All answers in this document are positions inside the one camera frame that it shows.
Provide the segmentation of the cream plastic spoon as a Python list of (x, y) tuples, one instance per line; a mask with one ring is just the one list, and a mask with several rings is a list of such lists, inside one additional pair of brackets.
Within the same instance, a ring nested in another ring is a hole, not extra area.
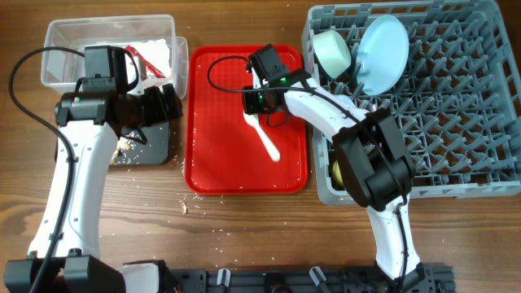
[(266, 134), (266, 132), (262, 129), (258, 115), (248, 115), (247, 113), (244, 113), (243, 118), (246, 121), (246, 123), (252, 128), (254, 128), (254, 130), (257, 132), (266, 151), (268, 152), (270, 159), (273, 162), (278, 162), (281, 159), (280, 152), (278, 148), (275, 146), (275, 144), (272, 142), (272, 140), (269, 138), (269, 136)]

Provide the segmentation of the yellow plastic cup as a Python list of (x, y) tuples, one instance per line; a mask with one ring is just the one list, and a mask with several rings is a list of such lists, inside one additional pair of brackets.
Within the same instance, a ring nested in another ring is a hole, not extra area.
[(336, 160), (331, 167), (331, 181), (332, 186), (336, 190), (344, 190), (343, 178), (339, 169), (339, 162)]

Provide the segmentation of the green bowl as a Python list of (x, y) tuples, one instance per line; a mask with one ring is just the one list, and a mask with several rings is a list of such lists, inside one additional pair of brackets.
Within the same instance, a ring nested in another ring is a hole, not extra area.
[(352, 63), (351, 53), (342, 36), (335, 30), (325, 31), (312, 39), (319, 64), (332, 79), (343, 74)]

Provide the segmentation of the red ketchup packet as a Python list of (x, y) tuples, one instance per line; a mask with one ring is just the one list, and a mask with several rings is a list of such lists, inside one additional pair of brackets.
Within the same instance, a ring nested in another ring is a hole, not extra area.
[(133, 46), (126, 46), (125, 50), (127, 50), (133, 58), (138, 59), (140, 78), (142, 81), (166, 77), (155, 65), (145, 59), (143, 55)]

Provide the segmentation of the food scraps rice and peanuts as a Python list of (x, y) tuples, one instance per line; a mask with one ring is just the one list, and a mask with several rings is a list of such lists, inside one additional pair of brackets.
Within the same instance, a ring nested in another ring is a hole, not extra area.
[(150, 143), (143, 145), (128, 138), (121, 138), (112, 154), (111, 166), (117, 165), (153, 165), (164, 162), (167, 154), (161, 147)]

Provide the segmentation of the white napkin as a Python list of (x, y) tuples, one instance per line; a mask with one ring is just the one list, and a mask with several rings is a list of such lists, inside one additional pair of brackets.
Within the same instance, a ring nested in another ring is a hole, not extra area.
[[(155, 65), (166, 77), (170, 77), (170, 49), (164, 39), (148, 42), (135, 42), (129, 46), (133, 46), (137, 49), (145, 59)], [(139, 71), (138, 59), (133, 58), (133, 60), (136, 62)]]

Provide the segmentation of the light blue plate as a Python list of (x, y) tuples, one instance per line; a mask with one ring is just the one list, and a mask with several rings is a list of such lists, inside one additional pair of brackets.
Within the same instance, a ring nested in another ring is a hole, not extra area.
[(367, 95), (390, 90), (402, 76), (409, 56), (405, 26), (392, 15), (381, 15), (365, 31), (357, 52), (361, 69), (357, 82)]

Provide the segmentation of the light blue bowl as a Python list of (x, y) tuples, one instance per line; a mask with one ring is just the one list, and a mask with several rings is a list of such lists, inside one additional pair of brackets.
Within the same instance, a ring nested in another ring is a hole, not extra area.
[(365, 115), (366, 113), (368, 113), (366, 109), (357, 107), (355, 103), (347, 95), (334, 95), (333, 100), (342, 108), (344, 112), (350, 112), (352, 115)]

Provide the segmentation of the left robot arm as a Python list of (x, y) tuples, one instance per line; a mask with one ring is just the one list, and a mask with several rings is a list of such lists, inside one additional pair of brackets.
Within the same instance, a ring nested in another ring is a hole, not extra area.
[(182, 116), (171, 84), (138, 88), (136, 62), (117, 46), (88, 46), (85, 75), (55, 106), (55, 173), (46, 210), (23, 260), (7, 262), (11, 292), (178, 292), (162, 260), (114, 269), (101, 261), (99, 218), (112, 154), (120, 138), (146, 144), (144, 129)]

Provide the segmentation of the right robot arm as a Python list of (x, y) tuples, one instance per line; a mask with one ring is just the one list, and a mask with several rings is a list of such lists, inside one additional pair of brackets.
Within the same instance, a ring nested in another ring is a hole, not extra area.
[(290, 71), (272, 45), (249, 55), (247, 66), (254, 84), (244, 89), (244, 111), (260, 114), (283, 107), (326, 135), (345, 190), (369, 215), (379, 271), (396, 292), (418, 284), (424, 275), (408, 214), (416, 171), (391, 112), (346, 103), (308, 72)]

